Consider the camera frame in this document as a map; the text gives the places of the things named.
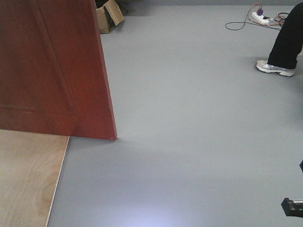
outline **white power strip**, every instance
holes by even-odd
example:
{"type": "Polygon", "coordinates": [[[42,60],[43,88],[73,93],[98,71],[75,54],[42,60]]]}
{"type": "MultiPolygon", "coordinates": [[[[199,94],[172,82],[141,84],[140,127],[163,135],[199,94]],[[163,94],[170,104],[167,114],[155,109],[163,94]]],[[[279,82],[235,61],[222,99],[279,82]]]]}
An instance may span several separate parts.
{"type": "Polygon", "coordinates": [[[253,12],[251,15],[260,24],[267,25],[269,23],[269,20],[263,19],[264,16],[259,16],[257,12],[253,12]]]}

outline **white sneaker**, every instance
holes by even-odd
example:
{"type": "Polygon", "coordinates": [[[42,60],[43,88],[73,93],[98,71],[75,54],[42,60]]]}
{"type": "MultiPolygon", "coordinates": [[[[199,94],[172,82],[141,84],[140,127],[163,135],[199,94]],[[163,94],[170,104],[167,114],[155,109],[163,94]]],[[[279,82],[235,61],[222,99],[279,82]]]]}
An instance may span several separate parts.
{"type": "Polygon", "coordinates": [[[294,70],[289,70],[274,65],[269,65],[267,64],[267,61],[264,60],[257,61],[256,66],[262,72],[267,72],[267,73],[276,72],[285,77],[291,77],[294,75],[294,70]]]}

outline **black pants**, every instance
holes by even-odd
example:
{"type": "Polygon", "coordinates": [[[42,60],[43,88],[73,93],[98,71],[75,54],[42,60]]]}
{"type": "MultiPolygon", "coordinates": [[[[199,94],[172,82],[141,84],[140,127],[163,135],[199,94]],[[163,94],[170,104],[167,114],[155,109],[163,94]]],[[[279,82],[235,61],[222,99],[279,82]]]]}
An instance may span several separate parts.
{"type": "Polygon", "coordinates": [[[303,2],[296,5],[285,20],[267,63],[286,69],[295,69],[302,45],[303,2]]]}

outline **reddish-brown door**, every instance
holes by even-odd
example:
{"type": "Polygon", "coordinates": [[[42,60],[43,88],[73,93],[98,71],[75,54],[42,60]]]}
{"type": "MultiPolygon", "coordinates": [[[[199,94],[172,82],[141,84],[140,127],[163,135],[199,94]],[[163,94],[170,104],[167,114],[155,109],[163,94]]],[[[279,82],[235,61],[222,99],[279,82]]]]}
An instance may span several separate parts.
{"type": "Polygon", "coordinates": [[[0,128],[116,139],[94,0],[0,0],[0,128]]]}

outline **door panel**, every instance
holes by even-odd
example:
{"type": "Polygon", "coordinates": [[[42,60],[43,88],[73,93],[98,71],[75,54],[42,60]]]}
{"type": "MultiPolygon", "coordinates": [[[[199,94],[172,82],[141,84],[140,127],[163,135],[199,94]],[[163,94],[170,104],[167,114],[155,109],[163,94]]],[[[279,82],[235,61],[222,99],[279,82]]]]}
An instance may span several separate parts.
{"type": "Polygon", "coordinates": [[[0,2],[0,128],[116,139],[93,0],[0,2]]]}

